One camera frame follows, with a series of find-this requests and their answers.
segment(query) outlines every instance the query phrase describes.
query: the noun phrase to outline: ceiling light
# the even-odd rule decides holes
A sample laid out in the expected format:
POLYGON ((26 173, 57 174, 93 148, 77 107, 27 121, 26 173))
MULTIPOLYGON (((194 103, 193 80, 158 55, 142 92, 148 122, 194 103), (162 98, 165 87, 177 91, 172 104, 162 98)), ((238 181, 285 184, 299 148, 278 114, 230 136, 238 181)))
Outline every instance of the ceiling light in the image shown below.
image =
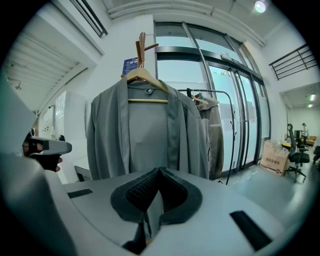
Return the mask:
POLYGON ((264 13, 266 10, 266 5, 262 1, 256 1, 254 7, 258 13, 264 13))

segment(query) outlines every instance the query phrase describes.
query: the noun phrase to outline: clothing rack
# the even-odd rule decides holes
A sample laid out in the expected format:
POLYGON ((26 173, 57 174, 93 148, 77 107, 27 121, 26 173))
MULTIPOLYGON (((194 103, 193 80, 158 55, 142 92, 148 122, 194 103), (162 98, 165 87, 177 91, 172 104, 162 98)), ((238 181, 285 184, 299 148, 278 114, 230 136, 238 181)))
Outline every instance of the clothing rack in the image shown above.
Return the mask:
POLYGON ((230 162, 230 168, 229 168, 229 172, 228 172, 228 177, 226 179, 226 183, 225 185, 228 185, 229 182, 229 177, 230 177, 230 172, 231 172, 231 168, 232 168, 232 162, 234 160, 234 148, 235 148, 235 140, 236 140, 236 134, 235 134, 235 113, 234 113, 234 109, 232 107, 232 101, 231 98, 229 96, 228 93, 226 93, 223 90, 206 90, 206 89, 179 89, 179 92, 186 92, 187 96, 189 98, 191 98, 191 92, 211 92, 211 93, 221 93, 221 94, 225 94, 227 95, 227 97, 229 98, 229 102, 230 102, 230 107, 231 107, 231 116, 232 116, 232 122, 230 121, 231 125, 232 125, 232 136, 233 136, 233 140, 232 140, 232 153, 231 153, 231 162, 230 162))

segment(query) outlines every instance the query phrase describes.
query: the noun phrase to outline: blue sign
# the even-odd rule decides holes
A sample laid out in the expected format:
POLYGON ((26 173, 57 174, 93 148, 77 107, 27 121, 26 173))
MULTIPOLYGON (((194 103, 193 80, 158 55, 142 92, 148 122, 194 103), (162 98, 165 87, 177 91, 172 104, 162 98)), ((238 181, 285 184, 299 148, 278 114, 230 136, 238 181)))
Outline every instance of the blue sign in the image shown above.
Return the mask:
POLYGON ((138 58, 129 58, 124 61, 122 74, 127 75, 131 70, 138 67, 138 58))

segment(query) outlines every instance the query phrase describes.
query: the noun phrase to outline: black metal rack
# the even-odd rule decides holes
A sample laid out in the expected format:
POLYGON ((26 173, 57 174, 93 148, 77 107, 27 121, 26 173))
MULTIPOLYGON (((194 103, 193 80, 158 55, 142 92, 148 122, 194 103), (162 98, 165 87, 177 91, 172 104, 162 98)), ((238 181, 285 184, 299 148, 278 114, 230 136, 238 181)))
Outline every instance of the black metal rack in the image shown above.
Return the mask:
POLYGON ((228 177, 226 179, 226 183, 225 185, 228 185, 229 182, 229 177, 230 177, 230 172, 231 172, 231 168, 232 168, 232 162, 234 160, 234 148, 235 148, 235 140, 236 140, 236 134, 235 134, 235 113, 234 113, 234 108, 232 107, 232 101, 231 98, 229 96, 228 93, 226 93, 223 90, 209 90, 209 89, 179 89, 179 92, 186 92, 188 97, 191 98, 191 91, 192 92, 207 92, 207 93, 221 93, 221 94, 225 94, 227 95, 227 97, 229 98, 229 102, 230 102, 230 108, 231 108, 231 117, 232 117, 232 122, 230 121, 231 125, 232 125, 232 153, 231 153, 231 162, 230 162, 230 168, 229 168, 229 172, 228 172, 228 177))
POLYGON ((317 65, 317 61, 307 44, 300 46, 269 64, 278 80, 317 65))

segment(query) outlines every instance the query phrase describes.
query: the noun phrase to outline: black pad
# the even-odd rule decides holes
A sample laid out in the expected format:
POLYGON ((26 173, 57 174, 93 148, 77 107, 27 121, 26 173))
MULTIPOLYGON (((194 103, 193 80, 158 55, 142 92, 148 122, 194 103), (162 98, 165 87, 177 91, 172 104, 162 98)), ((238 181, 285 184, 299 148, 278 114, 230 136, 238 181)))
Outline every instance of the black pad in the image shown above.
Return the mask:
POLYGON ((160 225, 186 222, 202 203, 196 186, 160 167, 117 187, 111 194, 111 205, 124 221, 140 224, 158 191, 164 207, 160 225))
POLYGON ((243 210, 232 212, 230 213, 230 216, 256 251, 272 242, 272 240, 243 210))

